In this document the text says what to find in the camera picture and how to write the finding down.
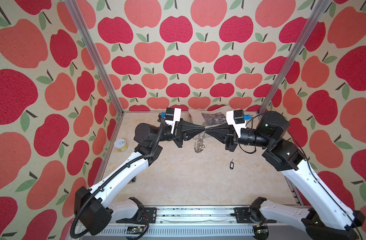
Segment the metal key organizer plate with rings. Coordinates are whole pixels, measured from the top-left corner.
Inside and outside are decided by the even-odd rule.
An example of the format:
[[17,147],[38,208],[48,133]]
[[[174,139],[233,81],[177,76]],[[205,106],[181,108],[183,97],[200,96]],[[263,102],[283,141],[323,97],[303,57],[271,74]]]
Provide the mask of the metal key organizer plate with rings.
[[205,146],[205,139],[206,139],[205,132],[202,132],[202,133],[197,135],[196,142],[194,144],[195,153],[199,154],[199,153],[202,153],[205,150],[205,147],[206,147]]

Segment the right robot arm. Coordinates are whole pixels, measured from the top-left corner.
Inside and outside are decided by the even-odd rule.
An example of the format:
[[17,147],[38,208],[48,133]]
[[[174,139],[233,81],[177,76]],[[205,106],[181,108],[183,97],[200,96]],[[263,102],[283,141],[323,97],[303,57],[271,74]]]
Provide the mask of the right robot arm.
[[247,216],[255,223],[265,220],[284,223],[304,231],[313,240],[362,239],[359,228],[366,217],[361,211],[345,205],[330,190],[295,141],[283,138],[289,131],[290,122],[273,111],[263,113],[261,117],[256,128],[248,128],[249,121],[242,110],[229,111],[227,123],[208,128],[206,133],[225,144],[230,152],[239,145],[264,149],[263,158],[302,193],[311,208],[300,210],[258,197],[250,205]]

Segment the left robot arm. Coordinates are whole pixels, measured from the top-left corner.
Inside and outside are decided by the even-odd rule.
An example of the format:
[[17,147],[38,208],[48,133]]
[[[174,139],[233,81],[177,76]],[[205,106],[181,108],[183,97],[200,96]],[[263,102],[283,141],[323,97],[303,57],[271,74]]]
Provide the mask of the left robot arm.
[[160,142],[173,141],[182,148],[183,141],[206,130],[184,120],[170,121],[160,117],[158,121],[158,127],[146,123],[136,127],[134,140],[138,145],[120,167],[92,187],[77,190],[71,238],[78,239],[86,234],[95,236],[112,222],[138,225],[138,229],[131,231],[133,240],[140,239],[149,231],[149,218],[137,198],[130,197],[119,205],[111,202],[130,181],[157,160],[162,151]]

